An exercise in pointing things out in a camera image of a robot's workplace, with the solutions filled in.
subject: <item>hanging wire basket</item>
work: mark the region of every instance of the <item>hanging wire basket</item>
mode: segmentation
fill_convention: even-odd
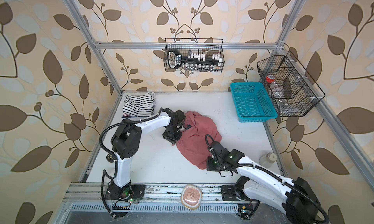
[[[223,39],[165,38],[165,71],[222,72],[225,59]]]
[[[305,68],[305,74],[300,74],[292,61],[288,52],[286,56],[275,55],[257,62],[257,69],[278,116],[302,117],[325,97],[325,93]],[[320,93],[307,83],[318,88]]]

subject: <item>wire basket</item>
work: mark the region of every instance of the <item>wire basket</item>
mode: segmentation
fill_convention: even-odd
[[[222,72],[223,39],[165,38],[165,71]]]
[[[305,70],[306,74],[301,75],[287,55],[261,60],[257,62],[257,69],[278,116],[302,117],[325,97],[325,93],[308,71]],[[322,95],[316,94],[307,82],[315,84]]]

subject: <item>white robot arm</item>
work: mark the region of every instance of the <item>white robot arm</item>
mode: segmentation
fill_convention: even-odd
[[[102,184],[104,175],[111,179],[108,187],[111,196],[122,200],[129,197],[131,157],[138,151],[141,134],[165,127],[163,137],[175,144],[181,137],[179,130],[184,118],[184,113],[180,110],[173,112],[170,109],[160,109],[158,114],[143,120],[124,119],[121,123],[112,125],[101,133],[100,146],[115,159],[116,165],[114,177],[109,176],[105,170],[103,171]],[[113,151],[110,151],[103,145],[102,138],[109,129],[117,126],[118,129],[111,139]],[[208,137],[211,138],[212,143],[208,142]],[[205,141],[213,156],[207,160],[207,170],[233,171],[241,175],[233,186],[231,196],[242,201],[255,199],[264,202],[285,213],[293,224],[311,224],[313,222],[325,224],[329,222],[326,212],[320,207],[318,199],[305,180],[298,178],[295,181],[275,174],[240,151],[234,149],[229,152],[209,135],[205,136]],[[102,200],[108,212],[115,217],[105,203],[103,191]],[[324,221],[315,220],[318,211],[324,215]]]

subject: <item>black and white striped clothing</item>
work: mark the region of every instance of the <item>black and white striped clothing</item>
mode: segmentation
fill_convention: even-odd
[[[154,92],[141,96],[126,95],[122,110],[123,118],[147,117],[154,112]]]

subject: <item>teal plastic basket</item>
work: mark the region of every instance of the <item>teal plastic basket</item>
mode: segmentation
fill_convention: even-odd
[[[278,116],[262,83],[237,82],[230,89],[239,122],[266,122]]]

